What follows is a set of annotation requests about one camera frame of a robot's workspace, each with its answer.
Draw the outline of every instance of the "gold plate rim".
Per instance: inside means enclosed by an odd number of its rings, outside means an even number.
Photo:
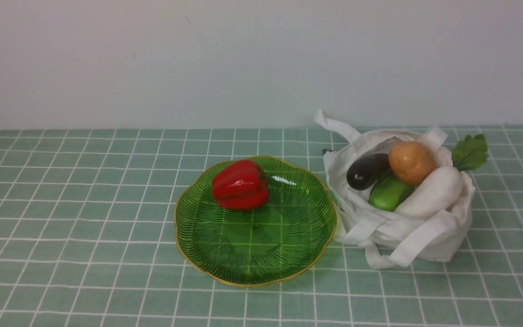
[[[336,206],[334,206],[334,203],[332,202],[332,199],[330,199],[330,196],[328,195],[328,188],[326,188],[326,185],[324,185],[324,183],[320,180],[320,178],[318,178],[318,176],[316,176],[313,172],[309,171],[306,168],[299,167],[299,166],[296,166],[296,165],[292,165],[291,163],[289,163],[289,162],[287,162],[287,161],[285,161],[283,159],[276,158],[276,157],[273,157],[273,156],[270,156],[270,155],[255,155],[253,157],[247,157],[245,159],[254,159],[254,158],[271,158],[271,159],[275,159],[275,160],[283,162],[284,164],[286,164],[286,165],[288,165],[288,166],[290,166],[292,168],[303,170],[303,171],[311,174],[311,176],[313,176],[314,178],[316,178],[316,180],[318,180],[318,182],[320,182],[320,185],[322,186],[322,190],[326,193],[326,200],[328,201],[328,203],[332,207],[332,212],[334,213],[334,225],[332,226],[332,232],[330,232],[330,236],[328,237],[328,240],[325,242],[324,246],[322,247],[322,250],[320,251],[320,253],[316,257],[316,259],[314,259],[314,261],[312,261],[309,265],[307,265],[307,267],[305,267],[301,271],[299,271],[297,273],[294,273],[293,275],[290,275],[288,277],[276,279],[275,281],[270,281],[270,282],[265,282],[265,283],[260,283],[260,284],[239,284],[239,283],[233,283],[233,282],[225,281],[222,278],[216,277],[213,274],[209,273],[208,271],[205,271],[204,269],[201,269],[201,267],[198,267],[195,263],[193,263],[193,261],[191,261],[191,259],[187,258],[187,256],[185,255],[185,252],[183,252],[183,249],[179,245],[179,230],[178,230],[178,226],[177,226],[177,209],[178,209],[179,200],[177,200],[177,203],[175,203],[175,213],[174,213],[173,222],[174,222],[174,225],[175,225],[175,244],[177,245],[177,248],[178,248],[179,252],[181,253],[183,258],[188,263],[190,263],[193,267],[195,267],[195,269],[197,269],[198,271],[201,271],[202,273],[205,273],[206,275],[208,275],[209,277],[213,278],[214,280],[216,280],[218,282],[221,282],[221,283],[224,283],[224,284],[227,284],[227,285],[230,285],[230,286],[237,286],[237,287],[262,287],[262,286],[268,286],[268,285],[271,285],[271,284],[274,284],[274,283],[281,283],[281,282],[284,282],[284,281],[288,281],[290,279],[296,278],[299,275],[305,273],[308,269],[310,269],[313,265],[315,265],[318,262],[318,260],[320,260],[322,255],[324,255],[324,252],[326,252],[326,248],[328,247],[328,244],[330,244],[330,242],[332,242],[332,239],[334,238],[334,233],[336,232],[336,224],[338,223],[338,219],[336,217]],[[185,192],[187,192],[190,188],[195,186],[195,184],[197,184],[197,181],[200,180],[201,177],[207,171],[209,171],[210,169],[212,169],[212,168],[214,168],[214,167],[216,167],[218,165],[226,164],[228,162],[235,162],[235,161],[237,161],[237,160],[226,160],[226,161],[218,162],[215,165],[213,165],[213,166],[207,168],[206,170],[204,170],[199,175],[197,180],[193,184],[191,184],[189,187],[187,187],[183,191],[183,193],[181,193],[179,199],[181,199],[185,195]]]

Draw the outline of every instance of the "green checkered tablecloth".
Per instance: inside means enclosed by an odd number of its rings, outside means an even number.
[[[256,154],[324,178],[338,135],[0,131],[0,327],[523,327],[523,126],[444,130],[450,146],[480,132],[490,144],[452,262],[373,271],[363,250],[332,243],[303,275],[251,289],[183,260],[177,198],[208,166]]]

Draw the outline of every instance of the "potato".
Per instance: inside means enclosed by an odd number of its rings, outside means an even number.
[[[417,141],[401,141],[389,152],[390,169],[397,178],[411,186],[419,186],[439,166],[433,153]]]

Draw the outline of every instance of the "eggplant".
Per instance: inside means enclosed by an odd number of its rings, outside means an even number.
[[[370,188],[389,169],[388,154],[375,153],[366,155],[350,165],[346,172],[346,181],[351,188],[363,191]]]

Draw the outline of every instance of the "red bell pepper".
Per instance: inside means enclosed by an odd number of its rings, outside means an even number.
[[[264,205],[270,191],[260,166],[251,160],[239,160],[213,178],[212,195],[224,209],[251,210]]]

